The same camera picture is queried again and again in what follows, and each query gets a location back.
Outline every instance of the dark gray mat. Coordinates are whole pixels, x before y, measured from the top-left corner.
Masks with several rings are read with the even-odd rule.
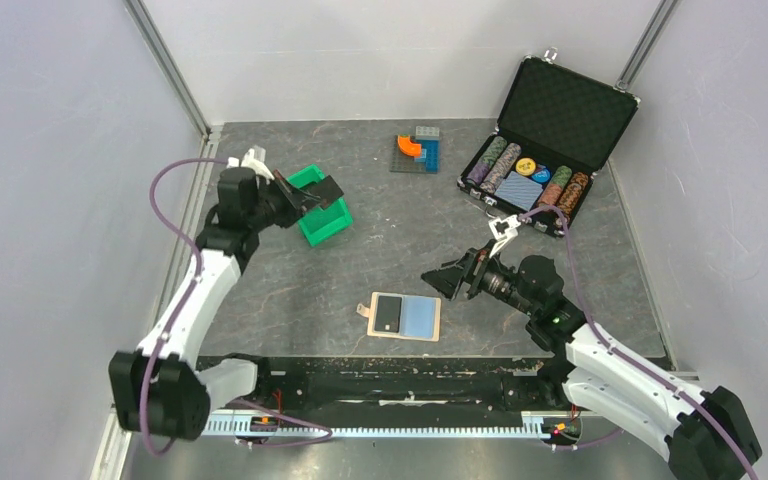
[[[399,133],[440,127],[440,173],[391,173]],[[437,343],[366,336],[355,313],[373,291],[434,296],[420,273],[459,258],[490,238],[487,218],[455,179],[492,131],[494,121],[385,120],[226,125],[218,156],[266,148],[267,164],[289,176],[315,163],[345,191],[354,225],[310,248],[297,228],[274,228],[229,293],[201,353],[260,355],[542,355],[525,317],[482,295],[444,301]],[[215,169],[205,210],[216,202]],[[595,181],[573,227],[585,296],[598,321],[647,356],[664,347],[613,179]],[[556,260],[571,280],[563,240],[524,228],[502,254],[508,264],[533,253]]]

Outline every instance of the cable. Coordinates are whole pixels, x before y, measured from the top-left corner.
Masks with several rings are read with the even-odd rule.
[[[560,436],[566,438],[567,440],[569,440],[571,442],[575,442],[577,444],[578,441],[581,440],[582,435],[584,434],[584,422],[582,422],[581,420],[578,421],[578,425],[579,425],[578,429],[577,429],[578,430],[578,435],[577,436],[573,436],[574,434],[571,435],[571,434],[567,433],[566,430],[572,430],[572,431],[576,430],[574,428],[575,425],[573,424],[574,421],[575,420],[571,420],[569,425],[567,425],[567,424],[565,424],[563,422],[555,425],[555,434],[556,435],[560,435]]]
[[[283,420],[287,423],[292,423],[295,425],[301,425],[303,427],[307,428],[314,428],[316,430],[322,430],[325,432],[325,435],[321,437],[316,438],[309,438],[307,440],[299,440],[297,442],[290,442],[290,443],[252,443],[252,446],[254,447],[264,447],[264,448],[283,448],[283,447],[301,447],[303,445],[313,445],[315,443],[322,443],[327,440],[329,440],[333,435],[334,431],[330,428],[319,425],[313,422],[308,422],[307,420],[302,420],[300,418],[291,417],[289,415],[284,415],[283,413],[278,413],[275,410],[270,410],[262,405],[258,405],[257,403],[250,402],[246,400],[245,398],[237,398],[234,400],[234,403],[241,403],[249,408],[253,408],[255,410],[259,410],[267,415],[271,415],[279,420]]]
[[[195,290],[201,272],[204,269],[204,259],[202,258],[198,247],[196,246],[196,242],[194,242],[193,239],[188,237],[186,233],[184,233],[180,228],[176,227],[175,224],[170,222],[169,219],[163,215],[163,212],[160,211],[160,207],[157,206],[156,192],[157,185],[160,183],[160,179],[169,173],[170,170],[180,167],[181,165],[188,165],[191,163],[216,163],[219,165],[227,165],[228,161],[214,160],[210,158],[189,158],[171,163],[167,165],[163,170],[159,171],[157,175],[155,175],[154,179],[151,181],[151,187],[149,188],[148,193],[148,199],[149,202],[151,202],[151,209],[154,211],[154,214],[157,215],[157,218],[160,219],[166,228],[171,230],[172,233],[174,233],[178,238],[186,243],[188,247],[190,247],[190,250],[193,252],[193,257],[195,257],[196,261],[193,278],[190,279],[190,283],[187,285],[187,289],[184,290],[184,294],[181,296],[181,299],[178,301],[178,303],[175,305],[175,308],[172,310],[172,313],[169,315],[169,319],[166,321],[166,325],[163,326],[162,333],[157,337],[157,342],[154,344],[154,349],[152,350],[151,355],[148,357],[148,363],[146,364],[145,373],[143,374],[143,381],[140,385],[140,435],[142,436],[143,444],[145,445],[146,450],[148,450],[149,453],[155,457],[159,457],[168,452],[169,449],[172,448],[172,444],[175,443],[175,439],[170,439],[169,443],[167,443],[160,450],[157,450],[157,448],[154,446],[154,443],[151,441],[151,434],[148,429],[148,388],[151,384],[151,374],[154,370],[155,364],[157,363],[157,357],[160,356],[160,351],[163,349],[163,345],[169,341],[169,332],[172,331],[172,327],[175,325],[175,320],[178,319],[178,315],[181,314],[181,310],[184,308],[184,305],[186,305],[187,300],[190,299],[190,295],[193,294],[193,290]]]
[[[284,413],[284,394],[281,392],[281,389],[278,388],[272,392],[272,397],[278,403],[278,413]]]
[[[623,429],[618,428],[614,430],[613,432],[605,435],[602,438],[597,438],[596,440],[591,440],[589,442],[584,443],[576,443],[575,445],[549,445],[549,447],[552,448],[553,452],[556,452],[558,450],[562,452],[573,452],[576,450],[582,450],[585,448],[592,448],[592,447],[598,447],[599,445],[602,445],[603,443],[608,443],[614,438],[620,436],[623,433]]]
[[[573,431],[576,430],[575,428],[575,422],[578,422],[578,436],[581,438],[581,433],[584,431],[584,422],[581,420],[581,418],[576,417],[575,420],[571,421],[569,426],[567,428],[572,428]]]
[[[651,377],[653,380],[663,385],[664,388],[672,392],[674,395],[678,395],[679,398],[687,402],[691,407],[693,407],[697,412],[699,412],[699,414],[702,415],[702,417],[709,424],[711,424],[712,427],[714,427],[714,430],[716,430],[716,432],[720,435],[720,437],[722,437],[722,439],[726,442],[726,444],[731,449],[732,453],[734,453],[734,455],[737,457],[737,460],[740,462],[743,469],[746,471],[747,475],[749,475],[750,480],[759,480],[758,474],[755,473],[755,469],[752,468],[752,464],[749,462],[749,459],[746,458],[746,455],[743,454],[743,452],[740,450],[740,447],[738,447],[737,443],[735,443],[735,441],[731,438],[731,435],[728,434],[726,429],[723,428],[720,422],[718,422],[717,419],[714,418],[714,416],[711,415],[710,412],[708,412],[708,410],[702,407],[702,405],[699,402],[691,398],[687,393],[683,391],[679,391],[678,387],[674,385],[672,382],[664,378],[661,378],[661,376],[655,373],[655,371],[652,370],[651,368],[635,360],[634,358],[632,358],[622,350],[619,350],[615,346],[611,345],[610,342],[608,342],[608,339],[605,338],[604,335],[602,335],[602,332],[600,332],[599,329],[596,328],[596,322],[593,320],[593,316],[590,314],[590,309],[587,307],[587,303],[584,301],[584,296],[581,293],[582,290],[581,290],[581,285],[578,279],[578,271],[575,268],[575,257],[572,254],[572,240],[570,239],[569,224],[567,222],[566,216],[563,214],[563,212],[560,211],[560,209],[558,209],[558,207],[554,205],[544,205],[542,207],[537,207],[531,211],[518,215],[517,220],[519,220],[521,223],[525,223],[525,220],[527,220],[529,217],[545,211],[552,211],[556,215],[558,215],[558,218],[561,219],[561,227],[563,228],[564,238],[567,244],[567,258],[569,258],[570,271],[572,272],[572,282],[573,282],[573,285],[575,286],[575,297],[578,300],[578,304],[581,305],[581,311],[584,313],[584,318],[587,321],[587,325],[593,331],[593,334],[596,336],[596,338],[598,338],[599,341],[602,342],[602,345],[605,345],[605,348],[608,350],[608,352],[613,353],[619,358],[622,358],[634,368],[645,373],[647,376]],[[588,442],[588,443],[590,444],[604,443],[604,441],[607,441],[609,437],[613,438],[614,436],[619,435],[620,432],[621,430],[614,431],[599,440],[594,440],[593,442]],[[587,444],[578,445],[578,448],[584,448],[585,445]]]
[[[314,202],[321,202],[321,201],[322,201],[322,197],[318,197],[318,196],[316,196],[316,195],[314,195],[314,194],[312,194],[312,193],[308,193],[308,192],[305,192],[305,191],[304,191],[304,190],[302,190],[302,189],[298,189],[298,190],[299,190],[300,192],[302,192],[302,195],[303,195],[305,198],[307,198],[308,200],[313,200]]]

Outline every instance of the black carrying case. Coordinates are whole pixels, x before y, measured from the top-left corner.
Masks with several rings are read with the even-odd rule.
[[[461,173],[458,187],[508,215],[525,212],[465,183],[484,150],[501,135],[522,147],[519,158],[534,159],[552,175],[558,167],[566,165],[573,173],[582,172],[590,177],[570,215],[571,225],[593,185],[594,174],[608,161],[639,102],[631,93],[556,65],[548,58],[525,57],[499,114],[496,130]],[[530,220],[537,230],[559,237],[563,232],[555,227],[556,219],[554,213],[541,212]]]

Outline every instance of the white wall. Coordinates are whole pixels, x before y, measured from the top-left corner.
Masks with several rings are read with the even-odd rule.
[[[743,399],[768,478],[768,2],[682,2],[615,151],[678,356]]]
[[[496,117],[519,60],[611,85],[657,0],[145,0],[207,119]]]
[[[169,266],[148,185],[198,142],[121,2],[0,0],[0,479],[89,475]]]

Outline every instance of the green box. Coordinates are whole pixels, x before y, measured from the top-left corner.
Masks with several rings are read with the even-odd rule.
[[[290,175],[287,181],[296,188],[303,188],[325,178],[325,174],[316,165],[310,165]],[[324,242],[352,224],[352,216],[344,199],[339,199],[323,210],[316,207],[299,220],[299,228],[311,247]]]

